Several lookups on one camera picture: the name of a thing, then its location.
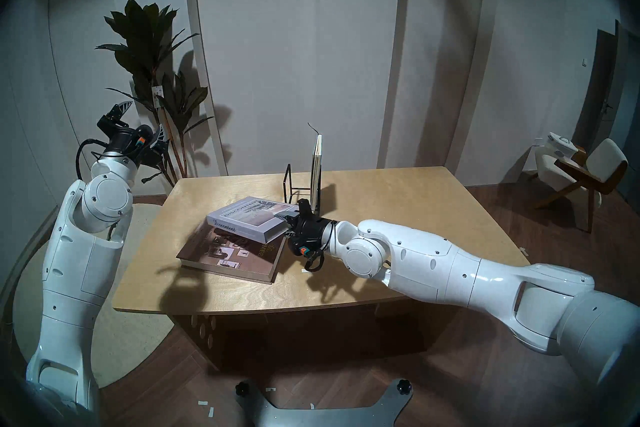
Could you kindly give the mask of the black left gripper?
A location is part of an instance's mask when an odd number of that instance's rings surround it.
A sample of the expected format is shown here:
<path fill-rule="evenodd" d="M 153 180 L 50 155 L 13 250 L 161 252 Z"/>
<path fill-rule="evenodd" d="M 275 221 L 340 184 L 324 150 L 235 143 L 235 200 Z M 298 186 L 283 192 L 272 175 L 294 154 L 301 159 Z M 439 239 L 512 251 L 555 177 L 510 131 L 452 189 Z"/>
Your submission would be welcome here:
<path fill-rule="evenodd" d="M 109 138 L 103 153 L 97 153 L 97 160 L 126 158 L 135 166 L 162 166 L 168 153 L 168 138 L 164 125 L 153 131 L 148 125 L 133 129 L 121 122 L 123 115 L 133 105 L 124 101 L 113 106 L 113 116 L 103 115 L 97 122 L 98 128 Z"/>

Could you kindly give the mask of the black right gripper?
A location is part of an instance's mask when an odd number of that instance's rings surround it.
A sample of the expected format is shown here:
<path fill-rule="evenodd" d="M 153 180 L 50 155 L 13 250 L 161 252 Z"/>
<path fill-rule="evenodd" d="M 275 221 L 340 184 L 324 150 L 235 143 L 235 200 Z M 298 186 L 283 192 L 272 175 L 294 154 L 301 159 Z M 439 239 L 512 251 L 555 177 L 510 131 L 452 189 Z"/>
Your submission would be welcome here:
<path fill-rule="evenodd" d="M 278 214 L 278 219 L 288 224 L 288 242 L 291 253 L 297 257 L 304 257 L 306 261 L 324 260 L 324 250 L 327 241 L 322 241 L 325 230 L 332 230 L 332 221 L 314 215 L 308 199 L 298 200 L 299 214 Z"/>

